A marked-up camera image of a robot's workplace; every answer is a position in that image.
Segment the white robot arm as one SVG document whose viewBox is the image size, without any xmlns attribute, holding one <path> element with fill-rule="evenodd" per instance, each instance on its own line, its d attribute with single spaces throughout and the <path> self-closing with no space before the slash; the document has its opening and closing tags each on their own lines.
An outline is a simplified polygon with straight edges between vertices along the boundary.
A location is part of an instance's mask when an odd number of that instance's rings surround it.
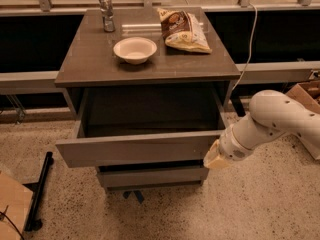
<svg viewBox="0 0 320 240">
<path fill-rule="evenodd" d="M 251 98 L 248 114 L 213 143 L 203 164 L 209 169 L 224 168 L 286 134 L 295 135 L 314 159 L 320 158 L 320 115 L 283 93 L 260 91 Z"/>
</svg>

